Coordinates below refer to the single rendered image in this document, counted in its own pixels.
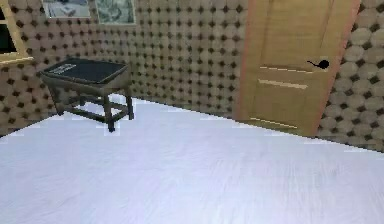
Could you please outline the grey framed wall picture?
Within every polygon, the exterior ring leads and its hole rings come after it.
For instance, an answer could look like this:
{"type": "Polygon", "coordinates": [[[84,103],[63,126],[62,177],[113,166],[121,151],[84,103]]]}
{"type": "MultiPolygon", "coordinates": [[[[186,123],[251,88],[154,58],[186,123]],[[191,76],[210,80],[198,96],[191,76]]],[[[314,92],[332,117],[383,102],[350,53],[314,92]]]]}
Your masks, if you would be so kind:
{"type": "Polygon", "coordinates": [[[41,0],[48,18],[89,18],[88,0],[41,0]]]}

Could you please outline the green framed wall picture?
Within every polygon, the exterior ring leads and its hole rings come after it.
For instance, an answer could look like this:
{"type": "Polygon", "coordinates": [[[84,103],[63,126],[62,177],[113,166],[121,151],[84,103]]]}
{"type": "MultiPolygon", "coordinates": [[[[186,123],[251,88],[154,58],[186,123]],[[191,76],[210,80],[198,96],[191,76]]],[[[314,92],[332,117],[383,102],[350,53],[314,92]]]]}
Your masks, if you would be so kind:
{"type": "Polygon", "coordinates": [[[135,0],[95,0],[100,24],[135,25],[135,0]]]}

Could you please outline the light brown wooden door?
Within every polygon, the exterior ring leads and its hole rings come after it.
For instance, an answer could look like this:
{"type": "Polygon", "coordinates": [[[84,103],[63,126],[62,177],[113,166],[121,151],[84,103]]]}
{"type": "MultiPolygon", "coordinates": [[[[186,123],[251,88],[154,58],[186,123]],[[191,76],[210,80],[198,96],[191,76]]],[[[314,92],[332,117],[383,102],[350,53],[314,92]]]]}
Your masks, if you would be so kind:
{"type": "Polygon", "coordinates": [[[314,136],[360,0],[249,0],[235,119],[314,136]],[[308,61],[328,60],[315,69],[308,61]]]}

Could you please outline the dark wooden side table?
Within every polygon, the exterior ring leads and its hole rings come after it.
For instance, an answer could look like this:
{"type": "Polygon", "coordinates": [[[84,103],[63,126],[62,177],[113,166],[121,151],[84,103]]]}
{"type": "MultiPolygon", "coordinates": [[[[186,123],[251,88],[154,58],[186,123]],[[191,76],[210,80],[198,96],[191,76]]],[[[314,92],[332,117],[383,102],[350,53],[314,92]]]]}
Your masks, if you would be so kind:
{"type": "Polygon", "coordinates": [[[92,119],[115,131],[115,123],[127,116],[134,119],[131,80],[133,67],[122,63],[70,57],[39,72],[43,83],[48,87],[59,116],[65,112],[92,119]],[[63,64],[76,67],[60,75],[50,70],[63,64]],[[104,114],[99,115],[73,106],[78,102],[100,105],[104,114]]]}

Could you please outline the wooden framed window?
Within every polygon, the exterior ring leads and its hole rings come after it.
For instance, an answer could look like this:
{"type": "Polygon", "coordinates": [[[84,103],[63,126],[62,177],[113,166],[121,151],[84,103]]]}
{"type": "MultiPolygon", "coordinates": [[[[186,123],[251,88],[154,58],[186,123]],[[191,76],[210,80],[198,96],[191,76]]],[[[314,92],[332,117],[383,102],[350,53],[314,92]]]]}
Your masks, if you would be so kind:
{"type": "Polygon", "coordinates": [[[0,64],[32,60],[21,39],[8,0],[0,0],[0,64]]]}

